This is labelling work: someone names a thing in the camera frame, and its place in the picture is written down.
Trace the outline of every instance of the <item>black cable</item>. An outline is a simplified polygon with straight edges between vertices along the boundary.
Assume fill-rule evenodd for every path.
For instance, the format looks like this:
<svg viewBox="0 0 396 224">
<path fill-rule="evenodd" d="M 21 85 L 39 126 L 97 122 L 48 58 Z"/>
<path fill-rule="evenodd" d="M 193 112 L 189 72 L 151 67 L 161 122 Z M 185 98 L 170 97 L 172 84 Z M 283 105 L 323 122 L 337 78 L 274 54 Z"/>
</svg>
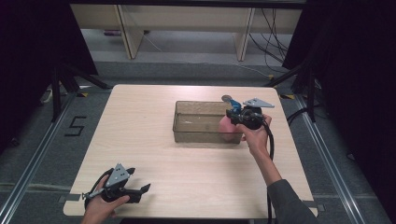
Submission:
<svg viewBox="0 0 396 224">
<path fill-rule="evenodd" d="M 268 28 L 270 28 L 271 35 L 274 36 L 274 39 L 276 40 L 276 43 L 278 44 L 278 47 L 281 48 L 280 46 L 283 46 L 283 48 L 288 49 L 288 47 L 286 47 L 285 45 L 283 45 L 283 44 L 279 41 L 279 39 L 277 38 L 276 23 L 275 23 L 275 20 L 276 20 L 276 12 L 275 12 L 275 9 L 273 9 L 273 26 L 271 26 L 270 22 L 268 21 L 267 16 L 265 15 L 265 12 L 264 12 L 263 9 L 262 9 L 262 15 L 264 16 L 265 21 L 266 21 L 267 24 L 268 24 Z"/>
<path fill-rule="evenodd" d="M 264 127 L 264 130 L 267 132 L 268 137 L 270 139 L 270 159 L 271 161 L 274 160 L 274 151 L 275 151 L 275 144 L 274 144 L 274 136 L 270 130 L 269 125 L 265 121 L 265 119 L 262 121 L 262 126 Z M 272 205 L 271 205 L 271 198 L 270 195 L 267 192 L 267 208 L 268 208 L 268 221 L 267 223 L 270 224 L 272 223 Z"/>
<path fill-rule="evenodd" d="M 314 105 L 314 108 L 315 108 L 315 107 L 320 107 L 320 106 L 322 106 L 322 104 Z M 308 108 L 307 108 L 307 107 L 304 107 L 304 108 L 302 108 L 302 109 L 297 110 L 296 112 L 294 112 L 294 113 L 291 114 L 290 116 L 288 116 L 287 121 L 288 121 L 289 126 L 291 125 L 291 123 L 292 123 L 299 115 L 301 115 L 301 114 L 303 114 L 304 112 L 307 112 L 307 111 L 308 111 Z"/>
<path fill-rule="evenodd" d="M 268 64 L 268 62 L 267 62 L 267 54 L 269 54 L 269 55 L 270 55 L 271 57 L 273 57 L 274 59 L 278 60 L 280 63 L 283 63 L 283 61 L 282 61 L 281 59 L 277 58 L 273 53 L 269 52 L 267 49 L 263 48 L 259 43 L 257 43 L 256 40 L 253 38 L 253 36 L 252 36 L 251 34 L 249 34 L 249 36 L 250 36 L 251 40 L 253 41 L 253 43 L 254 43 L 260 50 L 262 50 L 262 51 L 264 52 L 264 61 L 265 61 L 265 64 L 267 65 L 267 67 L 268 67 L 269 69 L 271 69 L 272 71 L 274 71 L 274 72 L 285 73 L 285 72 L 278 71 L 278 70 L 272 68 L 272 67 Z"/>
<path fill-rule="evenodd" d="M 265 40 L 265 42 L 269 42 L 268 39 L 263 34 L 260 34 L 260 35 L 262 35 L 262 38 Z M 281 48 L 280 46 L 277 46 L 277 45 L 275 45 L 275 44 L 273 44 L 271 42 L 270 42 L 270 45 L 272 45 L 275 48 Z"/>
<path fill-rule="evenodd" d="M 104 172 L 98 180 L 96 180 L 96 183 L 93 185 L 92 189 L 90 192 L 88 192 L 87 194 L 92 194 L 95 190 L 96 190 L 96 186 L 99 184 L 99 182 L 102 180 L 103 177 L 105 177 L 105 175 L 110 175 L 111 173 L 113 173 L 114 168 L 109 169 L 108 171 Z M 85 202 L 84 202 L 84 208 L 87 208 L 88 203 L 90 202 L 89 198 L 85 198 Z"/>
<path fill-rule="evenodd" d="M 271 53 L 270 51 L 268 51 L 267 49 L 263 48 L 259 43 L 257 43 L 257 41 L 253 38 L 253 36 L 251 34 L 249 34 L 251 40 L 253 41 L 254 44 L 256 44 L 257 48 L 259 48 L 260 50 L 264 51 L 266 54 L 269 54 L 271 57 L 273 57 L 274 59 L 276 59 L 278 62 L 283 63 L 283 60 L 276 57 L 275 54 Z"/>
</svg>

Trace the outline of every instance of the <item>wooden table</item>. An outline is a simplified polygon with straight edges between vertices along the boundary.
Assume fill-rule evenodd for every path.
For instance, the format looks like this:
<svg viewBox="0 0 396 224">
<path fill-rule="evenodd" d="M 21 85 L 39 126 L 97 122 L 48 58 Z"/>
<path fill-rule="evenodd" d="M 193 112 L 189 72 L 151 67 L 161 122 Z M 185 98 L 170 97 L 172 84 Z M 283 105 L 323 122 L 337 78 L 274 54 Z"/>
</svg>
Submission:
<svg viewBox="0 0 396 224">
<path fill-rule="evenodd" d="M 140 203 L 125 204 L 120 217 L 266 218 L 266 187 L 245 142 L 176 143 L 176 101 L 220 102 L 224 94 L 243 102 L 258 97 L 275 108 L 271 115 L 275 164 L 301 200 L 313 201 L 276 90 L 250 87 L 118 85 L 108 99 L 72 194 L 87 192 L 120 162 L 136 170 L 127 189 L 151 183 Z M 64 213 L 83 216 L 84 206 L 66 202 Z"/>
</svg>

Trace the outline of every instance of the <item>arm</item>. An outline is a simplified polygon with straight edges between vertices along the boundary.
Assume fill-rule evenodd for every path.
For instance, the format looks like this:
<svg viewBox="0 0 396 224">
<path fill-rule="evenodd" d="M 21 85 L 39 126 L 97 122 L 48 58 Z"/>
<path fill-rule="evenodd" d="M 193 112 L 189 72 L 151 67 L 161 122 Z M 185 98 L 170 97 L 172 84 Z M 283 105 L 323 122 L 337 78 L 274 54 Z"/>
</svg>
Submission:
<svg viewBox="0 0 396 224">
<path fill-rule="evenodd" d="M 102 188 L 102 186 L 105 184 L 107 177 L 108 175 L 105 175 L 101 179 L 96 190 Z M 97 195 L 88 203 L 81 224 L 99 224 L 105 221 L 105 219 L 108 217 L 115 217 L 116 212 L 114 211 L 114 209 L 127 203 L 128 201 L 129 196 L 125 195 L 118 198 L 114 202 L 107 203 L 105 200 L 102 199 L 101 195 Z"/>
<path fill-rule="evenodd" d="M 264 117 L 270 125 L 272 118 L 267 115 Z M 259 165 L 279 223 L 318 223 L 314 214 L 301 202 L 289 182 L 282 179 L 276 169 L 267 150 L 268 134 L 264 128 L 250 130 L 243 124 L 236 127 L 244 133 L 242 140 L 247 141 L 250 154 Z"/>
</svg>

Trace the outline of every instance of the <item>black fabric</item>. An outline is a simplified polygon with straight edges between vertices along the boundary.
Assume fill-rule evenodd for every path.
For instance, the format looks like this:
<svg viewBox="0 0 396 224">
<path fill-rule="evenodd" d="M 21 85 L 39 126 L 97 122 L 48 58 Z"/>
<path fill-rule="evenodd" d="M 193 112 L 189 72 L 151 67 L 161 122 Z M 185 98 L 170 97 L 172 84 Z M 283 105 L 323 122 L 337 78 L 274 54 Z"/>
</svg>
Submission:
<svg viewBox="0 0 396 224">
<path fill-rule="evenodd" d="M 285 179 L 276 181 L 267 188 L 276 219 L 282 223 L 318 223 L 317 218 L 299 199 L 289 182 Z"/>
<path fill-rule="evenodd" d="M 4 0 L 0 10 L 1 153 L 39 105 L 57 63 L 97 71 L 65 1 Z"/>
<path fill-rule="evenodd" d="M 343 37 L 321 80 L 326 105 L 379 201 L 396 222 L 394 1 L 346 5 Z"/>
<path fill-rule="evenodd" d="M 306 2 L 309 4 L 317 1 L 307 0 Z M 329 6 L 335 4 L 333 0 L 320 2 Z M 304 61 L 312 47 L 312 43 L 317 38 L 320 28 L 329 18 L 331 12 L 331 7 L 307 7 L 302 11 L 291 38 L 285 61 L 282 64 L 283 67 L 293 69 Z"/>
</svg>

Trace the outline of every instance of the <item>gray sleeve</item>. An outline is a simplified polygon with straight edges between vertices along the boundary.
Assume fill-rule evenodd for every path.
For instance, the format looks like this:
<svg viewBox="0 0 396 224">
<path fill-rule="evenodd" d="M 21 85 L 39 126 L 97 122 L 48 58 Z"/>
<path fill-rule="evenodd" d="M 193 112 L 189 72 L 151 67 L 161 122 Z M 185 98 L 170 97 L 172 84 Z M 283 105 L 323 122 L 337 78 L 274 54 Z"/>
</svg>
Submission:
<svg viewBox="0 0 396 224">
<path fill-rule="evenodd" d="M 279 224 L 318 223 L 317 218 L 299 199 L 287 180 L 276 181 L 267 188 L 267 191 Z"/>
</svg>

